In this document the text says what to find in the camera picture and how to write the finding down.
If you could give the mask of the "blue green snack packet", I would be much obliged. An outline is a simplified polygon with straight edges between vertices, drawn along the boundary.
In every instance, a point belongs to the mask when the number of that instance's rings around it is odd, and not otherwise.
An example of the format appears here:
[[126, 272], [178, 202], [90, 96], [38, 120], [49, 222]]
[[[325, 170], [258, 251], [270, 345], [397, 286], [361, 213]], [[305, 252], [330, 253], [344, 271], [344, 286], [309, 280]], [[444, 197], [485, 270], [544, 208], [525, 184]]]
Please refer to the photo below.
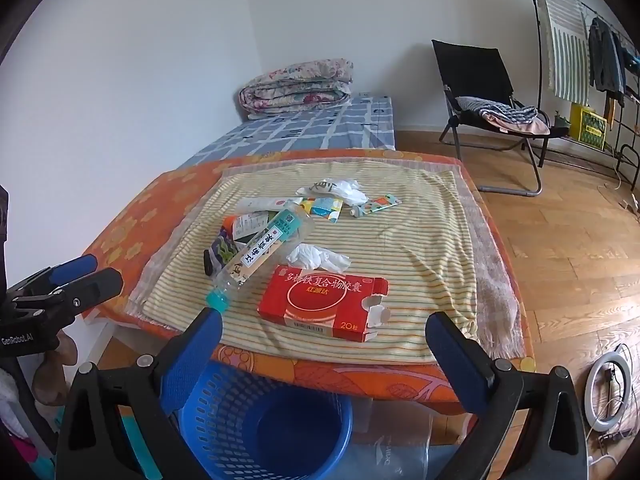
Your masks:
[[237, 242], [233, 238], [232, 229], [222, 226], [212, 244], [203, 252], [205, 275], [213, 278], [245, 246], [245, 243]]

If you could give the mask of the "red medicine box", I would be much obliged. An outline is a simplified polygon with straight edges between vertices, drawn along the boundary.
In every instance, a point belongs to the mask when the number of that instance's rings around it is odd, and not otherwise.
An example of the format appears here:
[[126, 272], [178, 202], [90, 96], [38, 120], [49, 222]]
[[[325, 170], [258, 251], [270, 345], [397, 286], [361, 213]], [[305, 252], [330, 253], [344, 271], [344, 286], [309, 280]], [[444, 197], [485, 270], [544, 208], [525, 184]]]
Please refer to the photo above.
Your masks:
[[278, 266], [257, 312], [266, 321], [316, 335], [367, 342], [392, 317], [386, 278]]

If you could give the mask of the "orange plastic cap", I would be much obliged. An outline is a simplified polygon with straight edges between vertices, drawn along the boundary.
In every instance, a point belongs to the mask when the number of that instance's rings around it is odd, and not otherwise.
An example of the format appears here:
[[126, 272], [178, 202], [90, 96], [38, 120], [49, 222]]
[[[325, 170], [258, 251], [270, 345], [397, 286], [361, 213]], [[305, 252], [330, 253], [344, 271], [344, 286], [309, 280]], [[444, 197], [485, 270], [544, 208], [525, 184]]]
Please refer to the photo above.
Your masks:
[[235, 220], [235, 216], [227, 216], [224, 217], [224, 220], [222, 220], [222, 225], [221, 227], [229, 234], [231, 235], [233, 233], [233, 223]]

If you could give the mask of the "white tissue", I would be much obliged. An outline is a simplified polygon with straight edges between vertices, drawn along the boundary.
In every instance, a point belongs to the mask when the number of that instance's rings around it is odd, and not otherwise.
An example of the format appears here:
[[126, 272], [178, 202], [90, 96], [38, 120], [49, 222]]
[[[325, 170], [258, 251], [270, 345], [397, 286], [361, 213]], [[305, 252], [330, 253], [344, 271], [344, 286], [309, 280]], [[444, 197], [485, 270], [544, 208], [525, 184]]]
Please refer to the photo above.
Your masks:
[[299, 244], [285, 258], [285, 262], [307, 271], [320, 269], [338, 274], [344, 274], [352, 265], [352, 260], [345, 255], [309, 244]]

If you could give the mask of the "clear plastic bottle teal cap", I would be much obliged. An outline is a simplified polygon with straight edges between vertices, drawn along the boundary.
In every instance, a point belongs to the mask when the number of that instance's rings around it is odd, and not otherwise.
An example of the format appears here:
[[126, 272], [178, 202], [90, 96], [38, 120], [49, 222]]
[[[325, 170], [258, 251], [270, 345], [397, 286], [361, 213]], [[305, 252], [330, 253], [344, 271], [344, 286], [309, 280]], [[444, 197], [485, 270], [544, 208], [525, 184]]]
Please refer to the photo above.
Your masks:
[[272, 272], [313, 229], [311, 216], [289, 200], [215, 276], [206, 304], [220, 313], [227, 310], [252, 278]]

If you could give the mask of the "white plastic bag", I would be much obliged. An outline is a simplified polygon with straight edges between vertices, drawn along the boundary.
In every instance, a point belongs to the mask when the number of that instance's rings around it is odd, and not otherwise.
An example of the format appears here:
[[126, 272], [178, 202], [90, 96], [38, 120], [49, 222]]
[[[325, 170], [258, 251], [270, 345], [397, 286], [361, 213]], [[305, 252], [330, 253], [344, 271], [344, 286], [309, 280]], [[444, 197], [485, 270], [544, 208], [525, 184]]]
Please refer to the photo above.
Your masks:
[[369, 197], [363, 192], [359, 182], [355, 179], [336, 180], [325, 178], [309, 186], [302, 186], [296, 191], [303, 197], [334, 197], [342, 200], [348, 206], [360, 206], [367, 203]]

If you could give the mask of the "blue plastic trash basket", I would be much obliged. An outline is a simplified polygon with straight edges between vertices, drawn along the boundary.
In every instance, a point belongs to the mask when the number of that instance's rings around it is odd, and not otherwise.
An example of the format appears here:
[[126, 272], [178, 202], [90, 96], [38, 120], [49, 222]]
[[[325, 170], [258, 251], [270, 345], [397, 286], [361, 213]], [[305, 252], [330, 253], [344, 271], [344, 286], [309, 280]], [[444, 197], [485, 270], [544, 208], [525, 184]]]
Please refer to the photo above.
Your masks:
[[349, 396], [209, 362], [178, 411], [183, 440], [213, 479], [324, 479], [352, 435]]

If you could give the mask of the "grey plaid blanket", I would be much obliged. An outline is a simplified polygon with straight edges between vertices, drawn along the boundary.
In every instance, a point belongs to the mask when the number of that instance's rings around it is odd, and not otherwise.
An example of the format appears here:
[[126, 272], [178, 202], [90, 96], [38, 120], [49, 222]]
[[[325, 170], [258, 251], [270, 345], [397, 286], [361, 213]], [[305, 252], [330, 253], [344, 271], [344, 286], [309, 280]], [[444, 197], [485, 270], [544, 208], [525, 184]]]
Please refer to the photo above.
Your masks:
[[[258, 170], [240, 171], [235, 169], [228, 176], [256, 172]], [[442, 165], [422, 170], [452, 170], [456, 173], [457, 188], [471, 228], [476, 271], [476, 334], [474, 336], [465, 335], [476, 339], [490, 356], [502, 356], [503, 358], [518, 358], [522, 356], [525, 348], [521, 329], [520, 302], [518, 297], [510, 291], [509, 277], [504, 272], [504, 267], [499, 261], [496, 245], [492, 241], [486, 223], [483, 221], [482, 213], [473, 203], [471, 192], [457, 170], [448, 169]], [[142, 314], [143, 301], [156, 284], [160, 274], [166, 269], [169, 257], [180, 240], [182, 240], [186, 229], [204, 208], [212, 193], [213, 188], [196, 204], [194, 211], [188, 214], [183, 222], [179, 224], [175, 233], [172, 233], [169, 237], [168, 242], [163, 244], [160, 250], [153, 255], [150, 264], [144, 269], [143, 282], [137, 284], [134, 292], [130, 295], [129, 299], [134, 303], [132, 310], [135, 314], [141, 315], [145, 321], [153, 320]]]

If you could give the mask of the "yellow striped towel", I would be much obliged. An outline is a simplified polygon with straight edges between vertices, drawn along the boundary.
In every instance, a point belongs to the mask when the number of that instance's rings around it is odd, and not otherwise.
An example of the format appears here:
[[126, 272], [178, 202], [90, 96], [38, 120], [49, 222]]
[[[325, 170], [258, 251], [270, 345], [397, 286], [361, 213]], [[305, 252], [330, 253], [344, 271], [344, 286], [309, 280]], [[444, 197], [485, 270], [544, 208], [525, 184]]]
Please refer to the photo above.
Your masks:
[[452, 170], [428, 171], [378, 159], [300, 162], [224, 176], [172, 251], [166, 269], [143, 301], [147, 318], [185, 330], [206, 305], [213, 282], [203, 270], [202, 251], [222, 219], [242, 198], [292, 197], [324, 178], [354, 179], [370, 198], [386, 194], [400, 201], [390, 209], [337, 222], [319, 219], [306, 237], [352, 260], [355, 275], [386, 278], [384, 304], [390, 320], [368, 342], [344, 341], [268, 322], [257, 312], [270, 279], [251, 278], [224, 312], [222, 343], [267, 356], [348, 364], [431, 362], [424, 325], [445, 311], [463, 333], [476, 334], [476, 271], [469, 221]]

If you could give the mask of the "small colourful wrapper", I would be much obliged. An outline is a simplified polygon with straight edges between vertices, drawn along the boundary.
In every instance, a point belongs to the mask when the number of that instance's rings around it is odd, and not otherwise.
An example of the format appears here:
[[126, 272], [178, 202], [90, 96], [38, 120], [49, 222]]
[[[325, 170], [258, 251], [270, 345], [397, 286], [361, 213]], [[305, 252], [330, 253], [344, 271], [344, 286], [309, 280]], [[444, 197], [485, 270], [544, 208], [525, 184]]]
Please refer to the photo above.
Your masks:
[[353, 206], [350, 213], [354, 218], [362, 218], [401, 204], [402, 201], [395, 195], [385, 194], [378, 198], [372, 198], [372, 200], [368, 200], [361, 205]]

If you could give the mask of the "striped clothes on chair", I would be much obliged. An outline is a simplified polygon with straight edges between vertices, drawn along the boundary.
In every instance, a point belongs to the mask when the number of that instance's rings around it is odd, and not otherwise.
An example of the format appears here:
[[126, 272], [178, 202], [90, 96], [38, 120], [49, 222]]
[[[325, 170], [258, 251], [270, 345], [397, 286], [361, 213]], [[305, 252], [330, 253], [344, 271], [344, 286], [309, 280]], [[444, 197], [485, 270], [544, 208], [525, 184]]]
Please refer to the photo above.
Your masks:
[[462, 113], [482, 118], [503, 133], [515, 132], [531, 136], [546, 136], [550, 133], [549, 126], [533, 106], [512, 107], [475, 96], [459, 96], [457, 103]]

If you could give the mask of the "blue checked mattress sheet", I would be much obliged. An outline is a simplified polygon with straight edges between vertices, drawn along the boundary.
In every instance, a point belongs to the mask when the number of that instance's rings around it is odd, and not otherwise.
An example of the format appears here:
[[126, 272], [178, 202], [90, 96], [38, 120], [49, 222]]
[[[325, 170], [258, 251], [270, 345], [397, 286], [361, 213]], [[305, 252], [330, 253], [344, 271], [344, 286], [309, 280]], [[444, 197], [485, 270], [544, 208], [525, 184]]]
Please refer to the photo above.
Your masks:
[[357, 94], [349, 103], [251, 119], [223, 134], [182, 166], [253, 155], [339, 148], [396, 148], [392, 99]]

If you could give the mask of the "yellow green crate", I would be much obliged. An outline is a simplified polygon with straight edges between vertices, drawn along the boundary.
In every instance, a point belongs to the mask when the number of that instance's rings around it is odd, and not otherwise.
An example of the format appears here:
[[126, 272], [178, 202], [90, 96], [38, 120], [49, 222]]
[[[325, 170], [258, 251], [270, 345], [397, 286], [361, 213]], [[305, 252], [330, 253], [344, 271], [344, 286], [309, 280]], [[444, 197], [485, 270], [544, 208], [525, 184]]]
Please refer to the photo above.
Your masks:
[[570, 138], [578, 143], [603, 151], [606, 120], [591, 108], [573, 103], [570, 107]]

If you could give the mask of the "black folding chair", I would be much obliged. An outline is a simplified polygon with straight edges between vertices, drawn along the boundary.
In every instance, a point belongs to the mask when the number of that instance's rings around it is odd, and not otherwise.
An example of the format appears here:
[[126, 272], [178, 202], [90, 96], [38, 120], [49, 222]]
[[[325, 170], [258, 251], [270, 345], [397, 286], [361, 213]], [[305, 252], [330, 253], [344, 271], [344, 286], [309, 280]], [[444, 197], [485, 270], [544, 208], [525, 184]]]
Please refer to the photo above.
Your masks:
[[[549, 126], [550, 133], [546, 136], [531, 136], [530, 134], [515, 132], [503, 133], [496, 127], [489, 125], [482, 118], [462, 113], [457, 103], [459, 96], [475, 96], [476, 98], [508, 104], [512, 107], [526, 107], [526, 105], [515, 99], [511, 79], [498, 50], [448, 44], [448, 42], [440, 40], [433, 40], [432, 46], [448, 110], [448, 120], [439, 136], [439, 142], [454, 148], [456, 159], [462, 159], [462, 150], [464, 148], [500, 153], [520, 148], [529, 157], [534, 172], [536, 188], [530, 190], [529, 188], [499, 188], [498, 186], [484, 185], [479, 190], [490, 194], [522, 197], [539, 196], [544, 189], [544, 185], [542, 184], [540, 168], [537, 167], [537, 161], [534, 157], [533, 145], [539, 145], [541, 140], [568, 136], [570, 122], [560, 115], [550, 118], [546, 112], [534, 106], [538, 110], [539, 117]], [[462, 126], [498, 133], [502, 136], [514, 136], [516, 141], [506, 146], [464, 143], [461, 141], [459, 134], [459, 128]]]

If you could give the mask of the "black clothes drying rack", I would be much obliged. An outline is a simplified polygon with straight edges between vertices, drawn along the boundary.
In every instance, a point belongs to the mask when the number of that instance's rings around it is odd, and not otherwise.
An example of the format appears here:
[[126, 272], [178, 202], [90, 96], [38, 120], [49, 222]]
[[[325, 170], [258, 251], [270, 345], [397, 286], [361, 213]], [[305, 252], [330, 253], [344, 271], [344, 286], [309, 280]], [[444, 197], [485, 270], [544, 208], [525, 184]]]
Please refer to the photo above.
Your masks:
[[[617, 27], [606, 16], [593, 9], [592, 6], [577, 0], [580, 7], [580, 13], [585, 21], [586, 29], [592, 20], [605, 22], [608, 28], [617, 35], [620, 44], [625, 48], [633, 48], [638, 55], [636, 47], [631, 44], [630, 38], [623, 31], [622, 26]], [[532, 0], [535, 9], [537, 41], [538, 41], [538, 90], [537, 103], [540, 105], [542, 99], [542, 73], [544, 72], [544, 34], [541, 27], [541, 14], [538, 6], [538, 0]], [[639, 76], [628, 73], [627, 85], [624, 93], [626, 104], [620, 106], [620, 103], [609, 100], [605, 93], [603, 96], [603, 115], [606, 119], [605, 132], [602, 136], [602, 148], [595, 145], [585, 144], [582, 141], [571, 138], [570, 136], [562, 136], [562, 138], [553, 138], [549, 140], [539, 141], [539, 145], [533, 145], [533, 153], [536, 159], [537, 167], [541, 168], [545, 162], [551, 164], [556, 162], [570, 168], [586, 170], [593, 174], [600, 174], [605, 177], [618, 177], [629, 186], [631, 192], [639, 193]]]

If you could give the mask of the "folded floral quilt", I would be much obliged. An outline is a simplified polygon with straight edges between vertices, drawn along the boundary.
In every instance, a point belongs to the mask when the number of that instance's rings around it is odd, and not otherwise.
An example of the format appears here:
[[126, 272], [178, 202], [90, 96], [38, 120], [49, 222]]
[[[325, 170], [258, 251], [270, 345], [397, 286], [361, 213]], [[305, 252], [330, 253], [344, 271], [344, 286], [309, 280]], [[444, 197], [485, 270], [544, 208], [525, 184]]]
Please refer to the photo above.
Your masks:
[[249, 118], [341, 106], [352, 97], [353, 71], [354, 63], [347, 58], [285, 66], [244, 84], [239, 106]]

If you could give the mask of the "dark hanging jacket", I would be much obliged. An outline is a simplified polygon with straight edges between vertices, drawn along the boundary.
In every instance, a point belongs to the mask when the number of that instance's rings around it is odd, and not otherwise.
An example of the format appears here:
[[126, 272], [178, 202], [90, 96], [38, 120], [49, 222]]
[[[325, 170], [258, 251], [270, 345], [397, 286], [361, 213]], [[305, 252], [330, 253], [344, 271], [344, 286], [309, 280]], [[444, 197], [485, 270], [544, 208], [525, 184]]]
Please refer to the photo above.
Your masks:
[[588, 41], [590, 84], [624, 106], [626, 73], [620, 40], [611, 27], [596, 16], [590, 25]]

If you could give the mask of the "green striped hanging towel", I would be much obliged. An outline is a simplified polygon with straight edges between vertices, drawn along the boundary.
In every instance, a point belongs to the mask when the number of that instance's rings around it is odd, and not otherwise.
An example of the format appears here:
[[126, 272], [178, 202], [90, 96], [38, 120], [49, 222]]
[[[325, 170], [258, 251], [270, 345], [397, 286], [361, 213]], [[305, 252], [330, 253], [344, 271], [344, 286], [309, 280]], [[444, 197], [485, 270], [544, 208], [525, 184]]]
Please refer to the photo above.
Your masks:
[[549, 89], [567, 102], [589, 100], [589, 44], [578, 0], [537, 0], [547, 40]]

